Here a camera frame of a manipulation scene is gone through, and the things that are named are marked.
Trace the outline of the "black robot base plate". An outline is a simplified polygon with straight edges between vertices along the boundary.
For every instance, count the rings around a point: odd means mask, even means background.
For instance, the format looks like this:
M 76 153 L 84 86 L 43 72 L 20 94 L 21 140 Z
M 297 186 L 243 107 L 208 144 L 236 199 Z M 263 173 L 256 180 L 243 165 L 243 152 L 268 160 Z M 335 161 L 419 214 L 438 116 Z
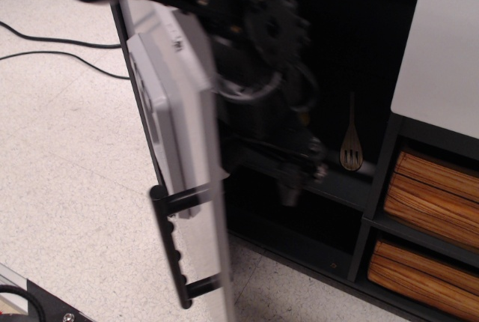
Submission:
M 59 299 L 39 285 L 27 280 L 26 291 L 33 296 L 35 301 L 43 309 L 46 321 L 74 321 L 74 322 L 91 322 L 93 319 L 89 318 L 83 312 L 72 307 L 68 303 Z

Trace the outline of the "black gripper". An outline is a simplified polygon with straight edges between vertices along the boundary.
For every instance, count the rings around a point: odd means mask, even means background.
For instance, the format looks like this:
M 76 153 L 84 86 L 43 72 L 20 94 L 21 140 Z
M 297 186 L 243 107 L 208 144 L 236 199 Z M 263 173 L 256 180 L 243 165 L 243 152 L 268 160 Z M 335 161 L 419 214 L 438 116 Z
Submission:
M 257 154 L 277 168 L 285 207 L 299 203 L 304 181 L 321 173 L 325 145 L 283 100 L 224 102 L 224 169 L 231 173 Z

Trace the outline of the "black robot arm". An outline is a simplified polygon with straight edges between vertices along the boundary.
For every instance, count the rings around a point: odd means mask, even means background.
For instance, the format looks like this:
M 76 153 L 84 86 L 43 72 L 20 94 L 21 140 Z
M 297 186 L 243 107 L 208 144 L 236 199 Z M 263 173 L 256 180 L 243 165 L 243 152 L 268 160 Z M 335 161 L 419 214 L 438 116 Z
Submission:
M 296 1 L 149 1 L 193 15 L 207 35 L 218 74 L 224 168 L 234 170 L 247 151 L 271 156 L 279 164 L 281 203 L 295 205 L 307 180 L 320 174 L 326 155 L 302 122 L 317 103 L 319 86 L 302 63 L 309 24 Z

